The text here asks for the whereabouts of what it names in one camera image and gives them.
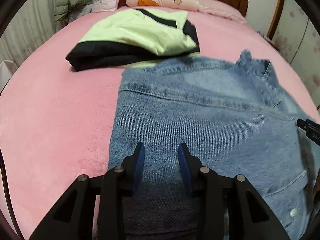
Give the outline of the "floral sliding wardrobe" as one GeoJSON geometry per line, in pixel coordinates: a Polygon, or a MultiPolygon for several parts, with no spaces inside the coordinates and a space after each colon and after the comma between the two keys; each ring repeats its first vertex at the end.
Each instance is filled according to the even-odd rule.
{"type": "Polygon", "coordinates": [[[294,0],[284,0],[273,41],[319,108],[319,33],[294,0]]]}

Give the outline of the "white floral curtain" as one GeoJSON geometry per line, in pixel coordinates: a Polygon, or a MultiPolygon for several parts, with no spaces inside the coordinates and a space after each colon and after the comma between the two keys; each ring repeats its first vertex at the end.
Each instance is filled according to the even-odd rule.
{"type": "Polygon", "coordinates": [[[1,36],[1,61],[17,68],[41,45],[62,29],[54,20],[55,0],[27,0],[1,36]]]}

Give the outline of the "green and black folded garment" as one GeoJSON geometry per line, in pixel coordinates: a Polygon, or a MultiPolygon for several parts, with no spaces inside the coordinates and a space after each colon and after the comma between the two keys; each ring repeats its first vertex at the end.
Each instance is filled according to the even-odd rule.
{"type": "Polygon", "coordinates": [[[67,54],[75,71],[142,67],[199,55],[195,25],[186,11],[126,9],[95,23],[67,54]]]}

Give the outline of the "white paper bag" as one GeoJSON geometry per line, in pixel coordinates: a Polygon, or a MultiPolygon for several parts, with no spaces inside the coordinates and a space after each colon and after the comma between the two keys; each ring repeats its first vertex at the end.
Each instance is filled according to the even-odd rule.
{"type": "Polygon", "coordinates": [[[0,87],[1,91],[12,77],[12,67],[14,62],[10,60],[4,60],[0,64],[0,87]]]}

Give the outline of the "dark wooden nightstand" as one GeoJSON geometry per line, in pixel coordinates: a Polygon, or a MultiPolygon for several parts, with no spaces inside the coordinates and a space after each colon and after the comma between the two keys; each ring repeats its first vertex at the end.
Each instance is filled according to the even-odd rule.
{"type": "Polygon", "coordinates": [[[274,44],[274,42],[266,36],[263,32],[257,30],[257,33],[264,39],[266,40],[275,50],[279,51],[279,48],[274,44]]]}

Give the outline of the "pink bed sheet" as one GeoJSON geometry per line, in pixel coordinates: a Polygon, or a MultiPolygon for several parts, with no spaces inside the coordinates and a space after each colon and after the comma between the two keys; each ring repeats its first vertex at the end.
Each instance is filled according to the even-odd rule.
{"type": "MultiPolygon", "coordinates": [[[[1,151],[24,239],[78,175],[105,172],[123,69],[73,72],[65,57],[96,22],[126,9],[88,14],[64,27],[23,62],[1,93],[1,151]]],[[[319,123],[297,73],[251,27],[194,11],[188,20],[202,56],[236,62],[248,49],[271,60],[281,86],[319,123]]]]}

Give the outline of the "pink pillow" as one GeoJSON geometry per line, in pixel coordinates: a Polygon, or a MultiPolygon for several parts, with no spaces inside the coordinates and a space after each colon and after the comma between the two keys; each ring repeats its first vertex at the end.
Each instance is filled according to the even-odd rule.
{"type": "Polygon", "coordinates": [[[247,25],[247,21],[238,9],[218,0],[198,0],[199,11],[247,25]]]}

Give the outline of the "blue denim jacket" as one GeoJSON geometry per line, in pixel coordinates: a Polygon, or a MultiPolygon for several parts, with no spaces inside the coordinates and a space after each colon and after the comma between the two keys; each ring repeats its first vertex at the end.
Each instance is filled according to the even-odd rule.
{"type": "Polygon", "coordinates": [[[138,142],[138,191],[123,201],[127,239],[188,239],[197,206],[187,197],[178,146],[226,177],[246,176],[291,239],[306,231],[319,146],[297,127],[308,115],[278,82],[272,63],[244,50],[236,63],[205,57],[127,69],[119,88],[108,166],[138,142]]]}

